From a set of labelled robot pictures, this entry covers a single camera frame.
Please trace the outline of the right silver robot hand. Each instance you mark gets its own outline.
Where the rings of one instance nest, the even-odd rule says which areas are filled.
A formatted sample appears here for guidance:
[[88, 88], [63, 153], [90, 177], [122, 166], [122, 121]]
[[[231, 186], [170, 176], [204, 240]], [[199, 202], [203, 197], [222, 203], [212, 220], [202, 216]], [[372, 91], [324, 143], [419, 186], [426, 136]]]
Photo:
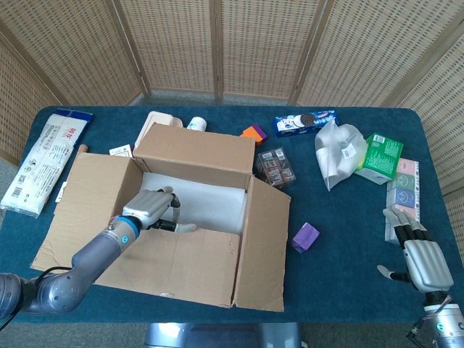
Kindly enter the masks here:
[[392, 225], [407, 272], [394, 272], [378, 265], [378, 272], [392, 281], [411, 283], [422, 294], [448, 291], [454, 280], [441, 247], [428, 230], [412, 215], [395, 207], [383, 209], [385, 218]]

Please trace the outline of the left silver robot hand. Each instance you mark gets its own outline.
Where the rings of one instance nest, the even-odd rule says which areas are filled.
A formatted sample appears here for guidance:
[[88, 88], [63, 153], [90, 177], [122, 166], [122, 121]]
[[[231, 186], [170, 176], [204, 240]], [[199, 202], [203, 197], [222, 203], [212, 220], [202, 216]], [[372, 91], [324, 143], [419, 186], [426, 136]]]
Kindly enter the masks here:
[[171, 186], [141, 190], [127, 203], [122, 217], [133, 221], [142, 230], [161, 229], [175, 233], [188, 233], [197, 229], [196, 224], [179, 223], [181, 203]]

